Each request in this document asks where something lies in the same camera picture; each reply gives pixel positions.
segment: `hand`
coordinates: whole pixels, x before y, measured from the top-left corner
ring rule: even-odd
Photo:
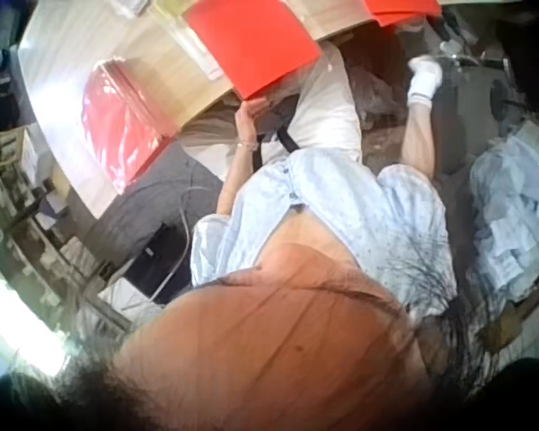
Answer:
[[[235,126],[240,142],[250,149],[258,145],[254,120],[270,106],[266,97],[243,101],[240,109],[235,113]]]

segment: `gray carpet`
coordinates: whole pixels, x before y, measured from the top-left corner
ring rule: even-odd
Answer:
[[[194,187],[206,190],[185,191]],[[181,208],[190,226],[214,213],[221,187],[216,176],[172,144],[97,222],[75,192],[67,201],[76,221],[76,236],[97,259],[120,264],[136,256],[161,223],[183,229]]]

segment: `light blue shirt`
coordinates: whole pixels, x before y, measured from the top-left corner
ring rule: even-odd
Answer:
[[[345,244],[361,269],[418,317],[441,313],[456,295],[445,208],[428,178],[396,164],[375,176],[341,150],[308,148],[255,173],[231,216],[194,228],[194,286],[251,268],[293,205],[305,205]]]

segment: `bracelet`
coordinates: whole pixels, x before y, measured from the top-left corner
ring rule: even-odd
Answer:
[[[239,146],[240,148],[247,148],[249,151],[253,153],[260,147],[260,144],[258,144],[257,142],[249,143],[249,142],[244,142],[244,141],[238,141],[237,146]]]

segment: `paper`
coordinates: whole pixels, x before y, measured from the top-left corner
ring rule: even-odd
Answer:
[[[46,200],[55,214],[60,214],[67,207],[66,201],[56,191],[50,191]]]
[[[399,24],[402,22],[409,21],[416,16],[419,16],[418,13],[376,13],[375,18],[377,23],[381,27],[387,27],[388,25]]]
[[[45,231],[48,231],[54,224],[56,224],[56,220],[54,218],[42,213],[36,214],[34,218]]]
[[[321,55],[279,0],[208,0],[183,17],[243,99]]]
[[[526,122],[506,142],[480,156],[471,170],[479,211],[474,273],[488,278],[502,301],[523,299],[539,276],[537,132]]]

